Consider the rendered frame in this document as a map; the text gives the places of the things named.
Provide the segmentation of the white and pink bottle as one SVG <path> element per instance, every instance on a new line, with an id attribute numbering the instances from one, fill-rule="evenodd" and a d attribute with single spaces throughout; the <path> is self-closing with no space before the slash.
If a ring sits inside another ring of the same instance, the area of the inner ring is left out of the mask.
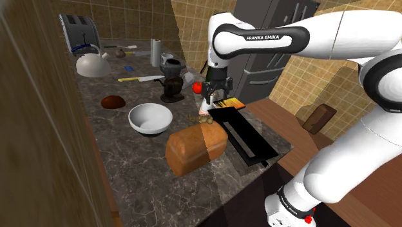
<path id="1" fill-rule="evenodd" d="M 215 94 L 209 96 L 209 102 L 207 102 L 207 99 L 204 98 L 202 103 L 201 103 L 201 106 L 200 106 L 200 109 L 199 109 L 198 113 L 200 115 L 209 115 L 208 110 L 214 108 L 214 106 L 213 106 L 213 101 L 214 100 L 215 100 Z"/>

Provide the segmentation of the dark grey refrigerator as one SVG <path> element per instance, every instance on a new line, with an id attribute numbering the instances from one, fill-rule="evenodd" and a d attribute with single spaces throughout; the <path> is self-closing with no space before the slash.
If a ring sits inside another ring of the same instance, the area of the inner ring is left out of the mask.
<path id="1" fill-rule="evenodd" d="M 255 28 L 279 27 L 312 17 L 315 0 L 237 0 L 234 16 Z M 242 54 L 230 60 L 230 97 L 244 104 L 269 97 L 290 59 L 286 54 Z"/>

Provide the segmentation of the orange and black book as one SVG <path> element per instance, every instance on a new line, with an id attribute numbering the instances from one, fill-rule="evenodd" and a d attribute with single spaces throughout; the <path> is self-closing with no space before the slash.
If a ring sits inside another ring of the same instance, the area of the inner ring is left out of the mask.
<path id="1" fill-rule="evenodd" d="M 229 108 L 234 107 L 236 110 L 241 110 L 245 108 L 245 104 L 239 101 L 235 97 L 228 97 L 227 99 L 221 99 L 213 101 L 213 106 L 215 108 Z"/>

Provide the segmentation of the brown bread loaf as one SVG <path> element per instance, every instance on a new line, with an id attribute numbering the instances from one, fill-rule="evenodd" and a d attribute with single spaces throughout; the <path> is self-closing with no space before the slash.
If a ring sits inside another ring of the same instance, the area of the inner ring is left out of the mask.
<path id="1" fill-rule="evenodd" d="M 220 157 L 227 140 L 217 122 L 195 124 L 169 136 L 165 157 L 173 173 L 182 177 Z"/>

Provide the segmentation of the grey toaster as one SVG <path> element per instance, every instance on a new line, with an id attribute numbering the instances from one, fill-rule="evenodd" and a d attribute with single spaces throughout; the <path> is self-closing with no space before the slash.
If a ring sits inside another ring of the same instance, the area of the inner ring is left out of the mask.
<path id="1" fill-rule="evenodd" d="M 73 55 L 93 53 L 98 50 L 91 46 L 76 49 L 78 46 L 93 44 L 100 48 L 99 34 L 93 20 L 88 16 L 59 14 L 64 38 L 68 50 Z"/>

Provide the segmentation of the white kettle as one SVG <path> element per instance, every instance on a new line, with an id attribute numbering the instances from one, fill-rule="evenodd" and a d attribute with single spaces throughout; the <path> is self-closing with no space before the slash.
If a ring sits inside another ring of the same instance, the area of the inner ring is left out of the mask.
<path id="1" fill-rule="evenodd" d="M 94 44 L 83 44 L 71 49 L 71 53 L 85 47 L 93 47 L 98 53 L 87 53 L 80 56 L 76 62 L 77 73 L 84 77 L 105 77 L 111 73 L 111 67 L 107 61 L 110 56 L 107 52 L 102 52 Z"/>

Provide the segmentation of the large yellow-handled knife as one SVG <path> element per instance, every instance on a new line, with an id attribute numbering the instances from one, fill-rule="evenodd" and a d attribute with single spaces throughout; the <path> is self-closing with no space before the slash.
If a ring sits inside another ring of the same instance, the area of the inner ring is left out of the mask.
<path id="1" fill-rule="evenodd" d="M 153 81 L 155 79 L 164 78 L 163 75 L 152 75 L 152 76 L 142 76 L 142 77 L 127 77 L 127 78 L 119 78 L 118 82 L 125 82 L 125 81 L 139 81 L 139 82 L 146 82 L 146 81 Z"/>

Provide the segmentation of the white paper towel roll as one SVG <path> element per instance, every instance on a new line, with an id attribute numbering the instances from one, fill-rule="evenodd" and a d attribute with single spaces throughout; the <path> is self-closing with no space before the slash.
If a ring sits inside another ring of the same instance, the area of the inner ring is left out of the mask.
<path id="1" fill-rule="evenodd" d="M 161 49 L 161 41 L 159 39 L 152 39 L 150 62 L 153 67 L 159 67 L 160 65 L 160 49 Z"/>

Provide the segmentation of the clear drinking glass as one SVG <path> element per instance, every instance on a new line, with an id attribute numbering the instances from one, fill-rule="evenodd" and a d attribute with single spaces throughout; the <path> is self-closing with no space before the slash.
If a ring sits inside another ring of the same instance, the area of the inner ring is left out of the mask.
<path id="1" fill-rule="evenodd" d="M 191 72 L 187 72 L 182 77 L 183 85 L 182 90 L 186 89 L 187 87 L 191 86 L 196 80 L 195 75 Z"/>

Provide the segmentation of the brown wooden table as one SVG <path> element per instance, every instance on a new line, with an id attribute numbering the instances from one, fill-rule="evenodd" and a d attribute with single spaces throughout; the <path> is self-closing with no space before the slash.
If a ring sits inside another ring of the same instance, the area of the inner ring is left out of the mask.
<path id="1" fill-rule="evenodd" d="M 294 146 L 278 161 L 291 175 L 320 148 L 332 144 L 322 133 L 305 131 L 301 120 L 270 99 L 246 109 Z M 327 206 L 352 227 L 402 227 L 402 155 L 378 168 L 340 202 Z"/>

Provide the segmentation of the dark robot stand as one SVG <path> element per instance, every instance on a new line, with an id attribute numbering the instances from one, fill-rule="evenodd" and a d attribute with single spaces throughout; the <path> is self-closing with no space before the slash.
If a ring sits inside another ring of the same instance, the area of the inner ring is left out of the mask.
<path id="1" fill-rule="evenodd" d="M 196 227 L 291 227 L 279 214 L 269 224 L 265 211 L 266 197 L 274 195 L 277 199 L 276 192 L 291 179 L 279 164 L 272 165 Z"/>

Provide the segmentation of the white bowl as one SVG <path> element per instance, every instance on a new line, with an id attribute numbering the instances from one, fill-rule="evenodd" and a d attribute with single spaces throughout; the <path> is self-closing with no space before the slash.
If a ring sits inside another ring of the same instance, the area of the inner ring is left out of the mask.
<path id="1" fill-rule="evenodd" d="M 172 120 L 171 110 L 157 103 L 139 104 L 128 113 L 130 126 L 145 135 L 156 135 L 166 131 Z"/>

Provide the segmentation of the black coffee grinder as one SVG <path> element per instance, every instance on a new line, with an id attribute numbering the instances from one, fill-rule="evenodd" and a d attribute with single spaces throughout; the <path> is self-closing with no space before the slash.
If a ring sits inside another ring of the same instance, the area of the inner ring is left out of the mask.
<path id="1" fill-rule="evenodd" d="M 181 70 L 186 65 L 181 64 L 177 59 L 167 59 L 164 64 L 160 65 L 160 71 L 164 73 L 164 81 L 155 79 L 164 88 L 164 93 L 160 96 L 161 101 L 165 103 L 175 103 L 184 99 L 181 94 L 183 79 L 180 77 Z"/>

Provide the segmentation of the brown ginger root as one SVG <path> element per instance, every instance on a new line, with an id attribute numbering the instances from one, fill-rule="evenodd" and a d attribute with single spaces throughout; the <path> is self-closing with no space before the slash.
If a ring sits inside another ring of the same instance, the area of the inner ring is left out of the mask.
<path id="1" fill-rule="evenodd" d="M 206 115 L 192 116 L 188 114 L 186 115 L 186 119 L 194 123 L 208 123 L 208 124 L 213 123 L 213 118 L 211 116 Z"/>

